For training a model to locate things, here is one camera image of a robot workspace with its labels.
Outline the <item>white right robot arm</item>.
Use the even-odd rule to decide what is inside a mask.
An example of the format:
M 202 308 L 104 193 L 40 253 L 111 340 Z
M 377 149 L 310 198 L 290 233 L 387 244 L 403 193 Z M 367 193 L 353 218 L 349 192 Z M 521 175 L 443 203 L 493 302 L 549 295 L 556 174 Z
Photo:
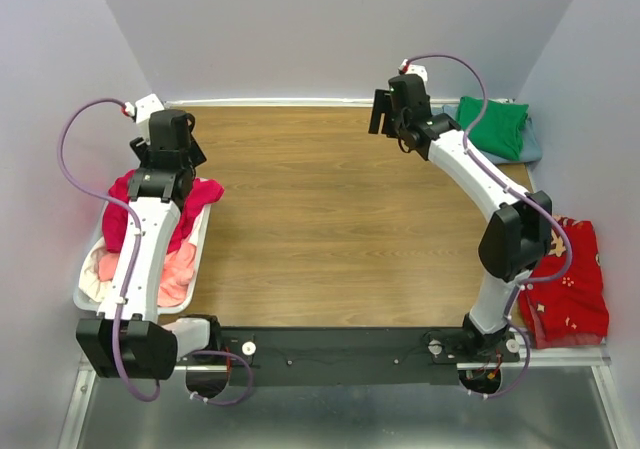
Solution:
M 476 302 L 461 328 L 437 330 L 429 340 L 449 357 L 485 359 L 506 342 L 520 286 L 550 249 L 551 198 L 515 184 L 475 153 L 454 119 L 432 112 L 417 74 L 397 75 L 375 91 L 368 131 L 395 139 L 402 152 L 417 153 L 440 168 L 486 219 L 478 246 L 484 276 Z

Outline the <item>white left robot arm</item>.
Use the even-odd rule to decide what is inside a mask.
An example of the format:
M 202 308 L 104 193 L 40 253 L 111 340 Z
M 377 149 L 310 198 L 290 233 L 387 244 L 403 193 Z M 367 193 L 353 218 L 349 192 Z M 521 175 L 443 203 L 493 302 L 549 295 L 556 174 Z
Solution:
M 167 257 L 197 256 L 198 226 L 224 190 L 196 175 L 206 159 L 193 136 L 193 115 L 161 109 L 146 122 L 148 137 L 131 143 L 140 165 L 125 180 L 126 194 L 109 202 L 127 215 L 111 287 L 95 317 L 76 328 L 81 349 L 103 378 L 166 380 L 181 357 L 209 364 L 222 349 L 212 316 L 158 323 Z

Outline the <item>magenta t shirt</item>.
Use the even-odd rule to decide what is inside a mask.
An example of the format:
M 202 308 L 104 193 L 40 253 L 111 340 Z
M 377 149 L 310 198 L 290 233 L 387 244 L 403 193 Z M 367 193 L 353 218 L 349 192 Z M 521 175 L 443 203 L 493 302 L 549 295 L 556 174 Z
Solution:
M 128 183 L 134 171 L 130 170 L 123 176 L 117 178 L 109 188 L 108 195 L 127 204 Z M 167 253 L 175 252 L 187 239 L 193 229 L 196 218 L 208 204 L 218 202 L 224 194 L 224 188 L 215 180 L 204 180 L 196 178 L 192 190 L 188 195 L 185 205 L 181 211 L 181 217 L 171 236 Z M 109 202 L 102 218 L 102 235 L 106 244 L 106 249 L 111 253 L 121 251 L 128 221 L 128 212 L 125 208 Z

